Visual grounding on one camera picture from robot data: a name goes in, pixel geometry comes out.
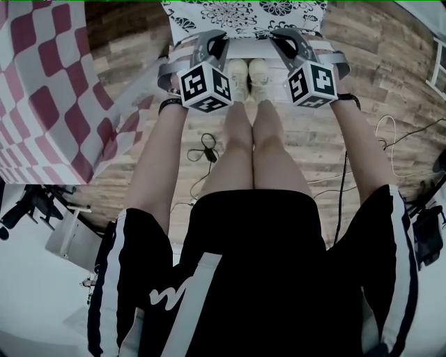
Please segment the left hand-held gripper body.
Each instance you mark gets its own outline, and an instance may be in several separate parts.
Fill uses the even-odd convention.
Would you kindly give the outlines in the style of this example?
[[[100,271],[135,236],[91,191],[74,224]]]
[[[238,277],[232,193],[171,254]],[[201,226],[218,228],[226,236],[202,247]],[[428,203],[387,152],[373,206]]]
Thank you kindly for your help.
[[[233,85],[224,73],[224,64],[214,57],[197,64],[191,60],[165,63],[159,68],[157,84],[168,91],[171,76],[176,75],[183,106],[211,113],[233,104]]]

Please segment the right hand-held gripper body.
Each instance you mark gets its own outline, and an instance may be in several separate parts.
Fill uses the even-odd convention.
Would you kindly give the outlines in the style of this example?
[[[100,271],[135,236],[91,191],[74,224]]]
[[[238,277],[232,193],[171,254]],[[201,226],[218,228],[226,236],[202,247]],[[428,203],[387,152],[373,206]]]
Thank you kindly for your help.
[[[351,68],[342,52],[321,55],[322,63],[297,56],[289,65],[286,91],[295,107],[316,109],[338,99],[334,67],[339,78],[347,76]]]

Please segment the white wooden chair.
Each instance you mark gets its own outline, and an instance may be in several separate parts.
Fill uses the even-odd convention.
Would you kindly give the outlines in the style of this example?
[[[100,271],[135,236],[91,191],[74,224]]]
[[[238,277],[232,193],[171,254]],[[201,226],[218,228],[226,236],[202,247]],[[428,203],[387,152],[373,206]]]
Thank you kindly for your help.
[[[167,63],[181,60],[191,60],[195,43],[197,41],[197,38],[199,37],[199,33],[200,32],[184,38],[181,42],[179,42],[179,44],[169,54]],[[313,48],[316,55],[316,62],[323,62],[321,55],[334,54],[336,52],[331,44],[324,38],[317,36],[308,38],[305,34],[303,34],[303,37]],[[260,40],[255,38],[229,38],[229,50],[226,56],[226,60],[255,58],[280,59],[270,39],[271,37]]]

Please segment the round floral cushion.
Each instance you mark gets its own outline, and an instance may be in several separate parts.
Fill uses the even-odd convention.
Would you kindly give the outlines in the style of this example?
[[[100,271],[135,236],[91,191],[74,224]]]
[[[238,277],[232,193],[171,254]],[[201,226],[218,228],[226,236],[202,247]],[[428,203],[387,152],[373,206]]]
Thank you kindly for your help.
[[[263,40],[277,29],[321,30],[328,3],[325,0],[164,0],[175,45],[187,43],[211,30],[227,38]]]

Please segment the person's left forearm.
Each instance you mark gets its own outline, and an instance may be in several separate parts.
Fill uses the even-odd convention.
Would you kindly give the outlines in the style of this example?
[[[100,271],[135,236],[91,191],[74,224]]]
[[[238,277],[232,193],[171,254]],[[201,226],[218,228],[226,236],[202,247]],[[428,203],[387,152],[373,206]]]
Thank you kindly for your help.
[[[187,110],[170,105],[158,115],[134,169],[126,208],[150,213],[169,233],[170,209],[178,180],[180,147]]]

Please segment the person's right forearm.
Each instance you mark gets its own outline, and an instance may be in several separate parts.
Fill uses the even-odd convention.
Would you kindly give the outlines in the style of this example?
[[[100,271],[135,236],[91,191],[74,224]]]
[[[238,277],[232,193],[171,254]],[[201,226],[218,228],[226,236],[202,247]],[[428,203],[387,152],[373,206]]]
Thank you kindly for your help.
[[[344,138],[360,202],[384,185],[396,185],[390,161],[355,102],[338,100],[330,106]]]

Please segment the black wristband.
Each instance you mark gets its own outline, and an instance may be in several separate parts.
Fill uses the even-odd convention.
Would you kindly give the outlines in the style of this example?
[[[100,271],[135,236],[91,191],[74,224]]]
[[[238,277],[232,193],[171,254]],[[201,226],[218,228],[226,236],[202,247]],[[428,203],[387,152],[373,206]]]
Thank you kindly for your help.
[[[167,98],[166,100],[161,102],[161,104],[159,106],[158,114],[161,115],[163,109],[170,105],[177,105],[177,106],[182,107],[183,102],[180,98]]]
[[[359,99],[352,93],[339,93],[337,95],[337,100],[338,101],[353,101],[356,104],[357,108],[360,111],[362,110]]]

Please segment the person's shoe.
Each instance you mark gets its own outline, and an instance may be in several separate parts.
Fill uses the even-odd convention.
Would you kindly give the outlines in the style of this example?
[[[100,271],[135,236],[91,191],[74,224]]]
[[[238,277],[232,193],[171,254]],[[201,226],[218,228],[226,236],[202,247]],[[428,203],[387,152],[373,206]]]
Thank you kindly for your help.
[[[249,63],[251,79],[250,95],[256,103],[269,99],[270,76],[269,67],[264,59],[253,59]]]
[[[245,102],[249,97],[247,85],[248,66],[242,59],[232,59],[228,62],[228,76],[233,84],[232,96],[234,102]]]

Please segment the person's right shoe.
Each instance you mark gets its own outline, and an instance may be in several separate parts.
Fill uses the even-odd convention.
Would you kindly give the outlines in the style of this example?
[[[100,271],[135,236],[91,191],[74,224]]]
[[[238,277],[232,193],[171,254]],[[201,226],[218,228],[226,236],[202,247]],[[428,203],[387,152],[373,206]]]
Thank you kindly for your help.
[[[253,59],[249,63],[251,79],[250,95],[256,103],[269,99],[270,76],[269,67],[264,59]]]

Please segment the person's left leg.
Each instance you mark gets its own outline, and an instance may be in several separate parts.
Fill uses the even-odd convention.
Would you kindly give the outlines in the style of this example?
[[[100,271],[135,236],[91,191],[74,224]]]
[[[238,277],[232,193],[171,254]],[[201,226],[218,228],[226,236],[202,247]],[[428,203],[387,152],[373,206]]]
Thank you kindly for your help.
[[[254,187],[252,125],[243,102],[228,110],[223,125],[224,152],[211,169],[199,197],[213,192],[248,190]]]

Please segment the person's leg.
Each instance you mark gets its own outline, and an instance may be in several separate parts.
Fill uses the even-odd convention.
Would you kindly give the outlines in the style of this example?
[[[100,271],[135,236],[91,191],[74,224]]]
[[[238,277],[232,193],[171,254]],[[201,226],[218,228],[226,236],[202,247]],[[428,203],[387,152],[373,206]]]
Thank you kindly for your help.
[[[285,148],[282,121],[270,100],[258,103],[252,134],[254,187],[311,196],[306,178]]]
[[[228,110],[223,125],[224,152],[211,169],[199,197],[213,192],[248,190],[254,187],[252,125],[243,102]]]

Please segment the person's right leg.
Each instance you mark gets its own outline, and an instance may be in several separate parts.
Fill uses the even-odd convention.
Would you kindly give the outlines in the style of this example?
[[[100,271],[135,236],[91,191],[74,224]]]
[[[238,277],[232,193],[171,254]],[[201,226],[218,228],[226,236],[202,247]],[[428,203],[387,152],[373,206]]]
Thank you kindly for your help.
[[[252,134],[254,187],[311,196],[306,178],[285,148],[282,121],[270,100],[258,103]]]

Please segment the red checkered cloth table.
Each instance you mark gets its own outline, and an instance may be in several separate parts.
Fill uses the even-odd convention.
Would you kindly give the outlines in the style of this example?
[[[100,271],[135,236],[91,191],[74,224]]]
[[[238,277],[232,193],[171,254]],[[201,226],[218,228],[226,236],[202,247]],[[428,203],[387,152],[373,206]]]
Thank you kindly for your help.
[[[160,60],[113,99],[84,4],[0,1],[0,179],[84,185],[142,137]]]

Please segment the black equipment stand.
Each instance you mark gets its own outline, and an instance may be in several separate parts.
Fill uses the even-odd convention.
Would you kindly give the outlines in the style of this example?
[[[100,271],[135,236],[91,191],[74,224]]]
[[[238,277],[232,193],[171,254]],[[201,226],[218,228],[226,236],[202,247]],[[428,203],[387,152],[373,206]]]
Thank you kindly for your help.
[[[439,193],[446,184],[446,149],[434,162],[433,174],[440,178],[421,182],[418,196],[404,201],[412,222],[418,270],[436,262],[444,247],[441,231],[446,226],[446,200],[442,203]]]

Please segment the person's black shirt torso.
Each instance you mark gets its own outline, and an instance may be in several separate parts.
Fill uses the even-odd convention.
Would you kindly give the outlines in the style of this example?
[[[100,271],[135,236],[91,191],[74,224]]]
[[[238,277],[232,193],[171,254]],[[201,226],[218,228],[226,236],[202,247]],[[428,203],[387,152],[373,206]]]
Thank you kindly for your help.
[[[180,261],[156,219],[123,210],[89,307],[93,357],[401,357],[418,297],[397,187],[326,248],[315,201],[289,190],[198,200]]]

